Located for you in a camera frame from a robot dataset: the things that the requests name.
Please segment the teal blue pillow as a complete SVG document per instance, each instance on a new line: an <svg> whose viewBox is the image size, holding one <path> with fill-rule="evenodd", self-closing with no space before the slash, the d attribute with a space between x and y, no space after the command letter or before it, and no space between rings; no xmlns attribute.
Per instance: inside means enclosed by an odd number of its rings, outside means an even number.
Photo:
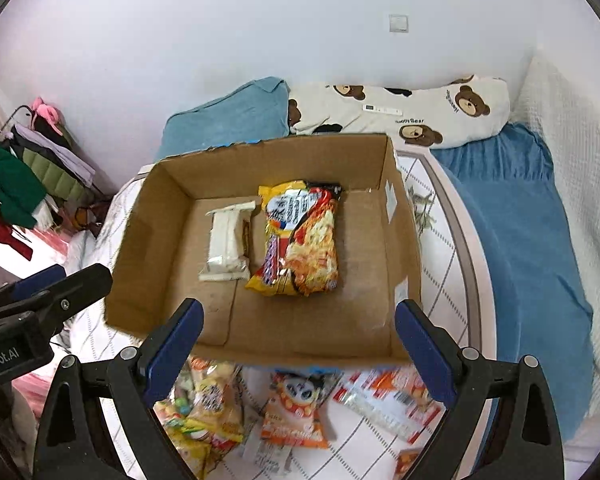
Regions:
<svg viewBox="0 0 600 480"><path fill-rule="evenodd" d="M222 98L172 115L155 161L236 143L286 136L289 88L283 79L249 81Z"/></svg>

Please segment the blue bed sheet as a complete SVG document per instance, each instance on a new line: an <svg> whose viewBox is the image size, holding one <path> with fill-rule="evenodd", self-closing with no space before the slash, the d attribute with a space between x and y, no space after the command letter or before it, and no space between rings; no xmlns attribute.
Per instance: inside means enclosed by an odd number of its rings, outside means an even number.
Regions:
<svg viewBox="0 0 600 480"><path fill-rule="evenodd" d="M562 438L590 404L593 309L585 298L550 149L508 124L490 139L434 151L479 235L496 317L496 357L531 354L543 369Z"/></svg>

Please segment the cardboard milk box blue print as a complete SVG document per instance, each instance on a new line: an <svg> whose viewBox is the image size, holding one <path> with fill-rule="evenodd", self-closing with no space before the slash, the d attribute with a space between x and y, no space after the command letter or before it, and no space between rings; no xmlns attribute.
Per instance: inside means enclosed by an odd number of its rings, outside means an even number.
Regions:
<svg viewBox="0 0 600 480"><path fill-rule="evenodd" d="M287 233L268 246L268 218L301 214L295 200L268 206L259 191L291 181L336 184L338 280L304 294L300 271L316 261ZM245 230L252 278L290 274L289 292L265 295L246 281L205 281L212 211L254 203ZM105 300L106 323L145 337L182 301L198 300L197 356L279 368L372 368L408 355L396 305L419 300L413 208L388 136L286 136L163 159L148 172L126 224Z"/></svg>

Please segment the bear print pillow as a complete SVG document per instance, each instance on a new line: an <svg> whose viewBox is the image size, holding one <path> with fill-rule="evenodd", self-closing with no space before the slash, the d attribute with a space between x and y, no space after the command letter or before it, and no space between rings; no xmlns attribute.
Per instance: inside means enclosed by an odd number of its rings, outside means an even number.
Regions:
<svg viewBox="0 0 600 480"><path fill-rule="evenodd" d="M420 90L308 84L288 100L292 133L385 133L395 148L458 148L496 136L509 114L506 82L475 75Z"/></svg>

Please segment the yellow panda snack bag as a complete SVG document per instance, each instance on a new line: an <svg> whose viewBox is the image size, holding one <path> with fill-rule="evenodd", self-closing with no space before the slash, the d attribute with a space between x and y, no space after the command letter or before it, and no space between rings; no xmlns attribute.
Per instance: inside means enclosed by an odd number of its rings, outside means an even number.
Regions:
<svg viewBox="0 0 600 480"><path fill-rule="evenodd" d="M197 479L205 479L240 440L226 438L208 429L165 426L174 448Z"/></svg>

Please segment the yellow instant noodle packet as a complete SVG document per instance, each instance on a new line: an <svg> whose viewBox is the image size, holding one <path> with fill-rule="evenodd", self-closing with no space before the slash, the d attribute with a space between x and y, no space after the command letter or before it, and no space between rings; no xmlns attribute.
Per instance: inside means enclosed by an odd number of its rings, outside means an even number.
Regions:
<svg viewBox="0 0 600 480"><path fill-rule="evenodd" d="M261 185L265 254L246 287L265 296L310 296L337 287L337 183Z"/></svg>

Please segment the yellow green snack bag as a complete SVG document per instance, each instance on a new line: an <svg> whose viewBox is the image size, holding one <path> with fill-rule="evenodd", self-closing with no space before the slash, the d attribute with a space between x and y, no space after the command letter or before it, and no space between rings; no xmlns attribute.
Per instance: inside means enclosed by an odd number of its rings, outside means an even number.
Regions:
<svg viewBox="0 0 600 480"><path fill-rule="evenodd" d="M235 364L218 360L189 359L193 379L192 409L187 418L196 428L216 436L242 442L244 427L242 401L235 388L238 369Z"/></svg>

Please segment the white grey label snack packet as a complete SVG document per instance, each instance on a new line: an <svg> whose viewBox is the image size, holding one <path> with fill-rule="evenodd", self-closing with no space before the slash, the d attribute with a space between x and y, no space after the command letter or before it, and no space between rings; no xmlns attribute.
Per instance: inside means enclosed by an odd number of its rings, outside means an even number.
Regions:
<svg viewBox="0 0 600 480"><path fill-rule="evenodd" d="M286 477L290 473L292 447L264 440L262 426L262 422L256 422L251 428L242 448L242 458L267 474Z"/></svg>

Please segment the orange panda snack bag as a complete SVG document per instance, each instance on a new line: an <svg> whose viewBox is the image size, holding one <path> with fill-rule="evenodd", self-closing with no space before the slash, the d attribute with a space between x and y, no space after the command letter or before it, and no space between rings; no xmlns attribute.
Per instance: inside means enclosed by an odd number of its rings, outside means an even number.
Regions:
<svg viewBox="0 0 600 480"><path fill-rule="evenodd" d="M322 375L276 372L264 409L261 439L296 448L328 448L318 414Z"/></svg>
<svg viewBox="0 0 600 480"><path fill-rule="evenodd" d="M393 480L402 480L407 475L418 459L420 452L422 452L422 448L407 448L398 453Z"/></svg>

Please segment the green candy bag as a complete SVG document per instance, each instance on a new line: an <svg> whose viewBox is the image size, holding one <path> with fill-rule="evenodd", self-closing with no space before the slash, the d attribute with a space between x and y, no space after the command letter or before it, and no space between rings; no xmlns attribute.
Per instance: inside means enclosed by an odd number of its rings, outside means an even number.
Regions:
<svg viewBox="0 0 600 480"><path fill-rule="evenodd" d="M193 411L194 400L194 378L190 367L184 364L169 393L154 404L154 412L163 427L182 426Z"/></svg>

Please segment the white remote control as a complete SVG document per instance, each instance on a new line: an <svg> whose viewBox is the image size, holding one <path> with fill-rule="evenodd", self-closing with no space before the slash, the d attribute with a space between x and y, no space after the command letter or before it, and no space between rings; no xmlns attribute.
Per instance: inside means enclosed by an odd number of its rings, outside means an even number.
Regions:
<svg viewBox="0 0 600 480"><path fill-rule="evenodd" d="M364 104L363 110L366 113L372 113L372 114L398 116L398 117L402 116L402 110L399 110L398 108L383 107L383 106L377 106L377 105L373 105L373 104Z"/></svg>

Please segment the white wafer snack pack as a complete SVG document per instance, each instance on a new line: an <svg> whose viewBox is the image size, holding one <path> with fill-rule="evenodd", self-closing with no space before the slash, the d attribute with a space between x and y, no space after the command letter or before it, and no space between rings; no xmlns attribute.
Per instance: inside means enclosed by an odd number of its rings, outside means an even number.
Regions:
<svg viewBox="0 0 600 480"><path fill-rule="evenodd" d="M211 219L206 263L199 273L204 282L250 278L250 228L257 202L233 204L206 213Z"/></svg>

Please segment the pile of clothes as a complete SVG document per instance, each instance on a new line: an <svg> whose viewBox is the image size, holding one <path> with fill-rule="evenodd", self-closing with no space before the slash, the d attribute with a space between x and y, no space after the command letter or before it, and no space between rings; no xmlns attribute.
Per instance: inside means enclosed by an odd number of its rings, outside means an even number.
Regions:
<svg viewBox="0 0 600 480"><path fill-rule="evenodd" d="M63 136L42 117L32 120L31 105L18 106L0 126L0 249L24 263L24 274L53 263L72 273L95 245L110 198L61 112Z"/></svg>

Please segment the white patterned quilt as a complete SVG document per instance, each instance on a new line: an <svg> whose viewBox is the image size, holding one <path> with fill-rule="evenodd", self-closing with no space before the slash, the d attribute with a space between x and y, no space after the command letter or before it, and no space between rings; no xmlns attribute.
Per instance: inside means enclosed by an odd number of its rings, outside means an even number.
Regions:
<svg viewBox="0 0 600 480"><path fill-rule="evenodd" d="M493 358L496 336L489 269L476 230L466 209L463 211L464 204L432 157L401 155L398 161L405 188L416 207L422 257L422 310L434 324L444 327L460 348L471 345L481 349L478 336L486 334L486 354ZM140 173L114 196L104 228L95 245L84 254L81 268L102 263L112 269L129 215L152 166L140 168ZM65 340L71 353L82 362L111 359L124 347L139 342L106 325L102 300L74 318ZM244 367L238 385L245 405L248 437L259 418L256 412L264 407L268 374ZM330 392L320 411L329 447L292 448L290 473L286 477L267 474L247 463L242 458L242 444L224 456L207 479L392 479L398 453L407 448L424 448L443 414L415 443L409 444L335 402L332 395ZM103 400L102 408L125 472L133 479L145 479L114 404Z"/></svg>

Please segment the white wall switch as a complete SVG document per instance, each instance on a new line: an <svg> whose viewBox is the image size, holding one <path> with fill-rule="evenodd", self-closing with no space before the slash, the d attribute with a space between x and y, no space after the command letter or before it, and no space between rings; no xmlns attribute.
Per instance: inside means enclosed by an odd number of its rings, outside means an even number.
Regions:
<svg viewBox="0 0 600 480"><path fill-rule="evenodd" d="M408 16L405 14L390 14L388 16L389 32L392 34L407 34L410 30Z"/></svg>

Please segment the red white spicy strip packet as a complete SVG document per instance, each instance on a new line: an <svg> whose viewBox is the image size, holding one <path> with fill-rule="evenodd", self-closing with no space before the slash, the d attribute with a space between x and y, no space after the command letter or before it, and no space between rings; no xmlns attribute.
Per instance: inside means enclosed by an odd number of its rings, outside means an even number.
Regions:
<svg viewBox="0 0 600 480"><path fill-rule="evenodd" d="M332 398L409 444L444 412L414 364L345 374Z"/></svg>

